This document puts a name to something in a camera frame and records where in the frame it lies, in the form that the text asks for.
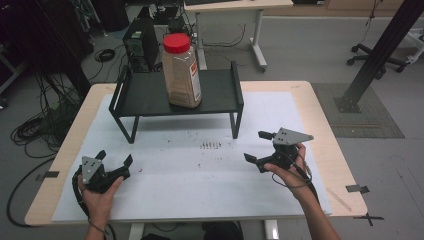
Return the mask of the black metal shelf rack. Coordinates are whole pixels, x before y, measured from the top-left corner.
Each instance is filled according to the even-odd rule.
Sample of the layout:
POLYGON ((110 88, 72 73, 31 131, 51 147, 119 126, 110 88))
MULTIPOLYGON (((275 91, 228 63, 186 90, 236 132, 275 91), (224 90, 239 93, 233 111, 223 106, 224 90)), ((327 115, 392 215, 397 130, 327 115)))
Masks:
POLYGON ((168 102, 162 72, 133 73, 125 66, 117 80, 109 111, 127 142, 133 144, 140 117, 228 113, 232 137, 238 138, 244 108, 235 62, 229 69, 200 70, 202 100, 195 108, 168 102))

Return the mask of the dark cloth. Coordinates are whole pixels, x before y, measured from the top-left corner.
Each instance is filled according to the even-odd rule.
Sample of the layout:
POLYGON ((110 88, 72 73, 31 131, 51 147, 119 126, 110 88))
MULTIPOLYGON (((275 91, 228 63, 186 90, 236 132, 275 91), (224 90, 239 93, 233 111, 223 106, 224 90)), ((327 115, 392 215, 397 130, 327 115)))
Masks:
POLYGON ((231 221, 203 222, 203 240, 244 240, 242 230, 231 221))

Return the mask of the pale tape strip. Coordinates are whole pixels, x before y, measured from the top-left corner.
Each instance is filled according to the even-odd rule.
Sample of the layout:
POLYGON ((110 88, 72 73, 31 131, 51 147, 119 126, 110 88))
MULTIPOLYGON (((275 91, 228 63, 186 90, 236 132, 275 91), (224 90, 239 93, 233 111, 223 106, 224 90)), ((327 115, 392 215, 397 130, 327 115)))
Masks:
POLYGON ((336 200, 338 201, 347 211, 351 212, 352 208, 342 199, 340 198, 334 191, 332 191, 330 188, 326 188, 327 192, 336 200))

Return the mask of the small grey computer tower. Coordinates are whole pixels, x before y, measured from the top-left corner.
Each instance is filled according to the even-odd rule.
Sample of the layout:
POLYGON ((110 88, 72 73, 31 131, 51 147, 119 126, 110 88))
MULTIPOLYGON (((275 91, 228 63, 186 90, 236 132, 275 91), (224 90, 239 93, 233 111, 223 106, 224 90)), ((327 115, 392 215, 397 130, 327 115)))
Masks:
POLYGON ((170 18, 168 20, 168 30, 171 34, 173 33, 184 33, 188 36, 191 35, 190 26, 185 22, 182 16, 170 18))

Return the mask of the black tape piece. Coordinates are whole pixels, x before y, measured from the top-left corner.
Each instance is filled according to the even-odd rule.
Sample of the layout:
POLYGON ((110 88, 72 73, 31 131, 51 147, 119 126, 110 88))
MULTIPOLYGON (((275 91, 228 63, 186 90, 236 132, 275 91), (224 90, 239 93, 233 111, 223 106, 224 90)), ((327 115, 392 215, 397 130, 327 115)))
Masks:
POLYGON ((360 192, 361 194, 365 194, 370 192, 369 188, 367 186, 360 186, 358 184, 356 185, 348 185, 346 186, 346 189, 348 192, 360 192))
POLYGON ((46 178, 57 178, 59 173, 60 173, 59 171, 46 171, 43 174, 37 175, 35 180, 39 182, 43 182, 46 178))

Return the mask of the white table leg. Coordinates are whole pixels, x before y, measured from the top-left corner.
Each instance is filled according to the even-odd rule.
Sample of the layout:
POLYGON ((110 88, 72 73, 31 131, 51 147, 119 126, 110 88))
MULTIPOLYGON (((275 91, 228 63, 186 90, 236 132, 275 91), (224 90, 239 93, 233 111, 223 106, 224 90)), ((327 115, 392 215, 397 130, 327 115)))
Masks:
POLYGON ((278 222, 276 220, 265 220, 264 228, 266 240, 280 240, 278 222))
POLYGON ((144 235, 145 224, 144 223, 132 223, 128 240, 141 240, 144 235))

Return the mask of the person's left hand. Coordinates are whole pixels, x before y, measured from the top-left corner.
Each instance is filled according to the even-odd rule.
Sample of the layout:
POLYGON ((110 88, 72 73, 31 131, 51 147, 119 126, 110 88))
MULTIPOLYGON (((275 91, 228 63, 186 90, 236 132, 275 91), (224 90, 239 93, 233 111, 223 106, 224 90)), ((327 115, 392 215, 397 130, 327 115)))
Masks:
POLYGON ((118 177, 105 193, 97 193, 86 188, 82 181, 82 176, 78 177, 78 187, 82 194, 83 202, 88 208, 89 218, 96 226, 105 229, 113 206, 115 193, 123 182, 122 177, 118 177))

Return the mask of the person's right hand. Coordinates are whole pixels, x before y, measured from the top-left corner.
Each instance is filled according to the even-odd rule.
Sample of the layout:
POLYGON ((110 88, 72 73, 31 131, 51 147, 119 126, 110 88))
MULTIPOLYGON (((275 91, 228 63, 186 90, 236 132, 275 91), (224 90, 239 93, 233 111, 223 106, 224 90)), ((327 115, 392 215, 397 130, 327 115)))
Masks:
POLYGON ((266 170, 279 176, 284 182, 284 185, 292 192, 299 202, 308 201, 309 199, 314 200, 315 196, 307 185, 306 179, 298 172, 298 170, 302 170, 304 173, 307 172, 307 165, 305 162, 306 147, 302 143, 298 143, 296 147, 298 149, 298 155, 295 164, 288 170, 284 170, 271 163, 265 164, 264 167, 266 170))

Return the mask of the pale wooden desk white legs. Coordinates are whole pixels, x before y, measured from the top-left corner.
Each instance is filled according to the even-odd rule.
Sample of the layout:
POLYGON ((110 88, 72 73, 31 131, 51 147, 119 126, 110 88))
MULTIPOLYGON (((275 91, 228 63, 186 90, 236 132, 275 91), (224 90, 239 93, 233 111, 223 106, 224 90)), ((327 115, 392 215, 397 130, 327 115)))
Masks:
POLYGON ((197 52, 202 70, 207 68, 200 28, 205 24, 225 22, 254 23, 254 35, 250 46, 259 68, 265 72, 267 62, 259 46, 260 31, 265 9, 292 7, 291 0, 183 0, 184 10, 195 14, 197 25, 197 52))

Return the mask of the black metal stand post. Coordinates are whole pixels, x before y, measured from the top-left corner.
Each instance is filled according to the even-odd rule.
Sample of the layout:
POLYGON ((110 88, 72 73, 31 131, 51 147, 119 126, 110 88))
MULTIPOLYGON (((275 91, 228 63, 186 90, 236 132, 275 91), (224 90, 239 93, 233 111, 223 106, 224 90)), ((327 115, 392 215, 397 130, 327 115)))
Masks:
POLYGON ((424 0, 403 1, 351 85, 341 97, 334 99, 339 112, 360 112, 358 102, 362 95, 423 12, 424 0))

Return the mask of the black computer tower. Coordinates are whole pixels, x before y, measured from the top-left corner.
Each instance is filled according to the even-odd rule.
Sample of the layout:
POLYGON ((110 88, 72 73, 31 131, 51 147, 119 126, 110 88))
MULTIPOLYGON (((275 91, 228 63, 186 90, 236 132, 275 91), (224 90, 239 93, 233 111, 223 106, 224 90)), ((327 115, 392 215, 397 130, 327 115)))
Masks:
POLYGON ((134 72, 151 72, 154 69, 159 46, 150 17, 135 18, 123 37, 123 43, 134 72))

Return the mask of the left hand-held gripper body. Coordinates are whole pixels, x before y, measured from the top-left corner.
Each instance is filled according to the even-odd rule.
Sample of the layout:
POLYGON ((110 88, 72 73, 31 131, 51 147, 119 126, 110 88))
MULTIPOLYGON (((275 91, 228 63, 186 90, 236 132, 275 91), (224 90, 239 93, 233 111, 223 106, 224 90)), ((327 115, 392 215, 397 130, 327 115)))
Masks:
POLYGON ((106 172, 102 160, 88 156, 82 157, 81 167, 84 185, 97 193, 105 193, 118 177, 130 177, 129 167, 124 164, 118 169, 106 172))

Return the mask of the clear jar with red lid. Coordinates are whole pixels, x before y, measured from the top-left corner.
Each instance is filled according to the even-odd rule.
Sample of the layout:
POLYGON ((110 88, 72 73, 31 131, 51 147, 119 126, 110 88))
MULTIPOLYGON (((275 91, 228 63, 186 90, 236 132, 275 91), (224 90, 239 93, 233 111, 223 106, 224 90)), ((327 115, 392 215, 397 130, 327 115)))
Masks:
POLYGON ((184 33, 163 39, 162 64, 170 104, 196 108, 202 99, 199 68, 190 38, 184 33))

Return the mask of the grey floor mat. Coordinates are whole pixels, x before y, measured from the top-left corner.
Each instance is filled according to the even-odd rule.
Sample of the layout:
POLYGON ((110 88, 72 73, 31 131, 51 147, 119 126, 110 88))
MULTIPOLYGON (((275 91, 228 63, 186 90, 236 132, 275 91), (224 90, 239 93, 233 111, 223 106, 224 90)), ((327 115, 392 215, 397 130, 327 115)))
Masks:
POLYGON ((346 83, 313 83, 313 90, 336 137, 340 138, 403 138, 374 90, 369 87, 358 102, 356 112, 340 112, 336 98, 342 97, 346 83))

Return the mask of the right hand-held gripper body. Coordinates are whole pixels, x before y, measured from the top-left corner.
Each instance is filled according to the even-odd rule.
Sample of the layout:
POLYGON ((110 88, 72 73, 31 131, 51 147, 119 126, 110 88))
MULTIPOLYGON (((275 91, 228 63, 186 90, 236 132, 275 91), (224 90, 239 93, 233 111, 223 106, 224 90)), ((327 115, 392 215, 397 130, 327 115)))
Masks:
POLYGON ((313 139, 312 135, 281 127, 274 139, 271 140, 275 152, 267 159, 267 163, 272 163, 284 170, 288 170, 295 163, 298 155, 296 145, 313 139))

